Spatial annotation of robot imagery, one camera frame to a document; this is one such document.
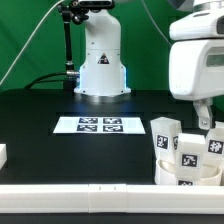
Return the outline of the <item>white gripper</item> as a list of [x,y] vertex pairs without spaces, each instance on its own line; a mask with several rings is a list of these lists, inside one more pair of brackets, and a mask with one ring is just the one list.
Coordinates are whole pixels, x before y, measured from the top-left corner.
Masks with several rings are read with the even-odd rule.
[[224,95],[224,40],[176,42],[169,56],[169,89],[176,99],[194,101],[199,128],[211,129],[211,97]]

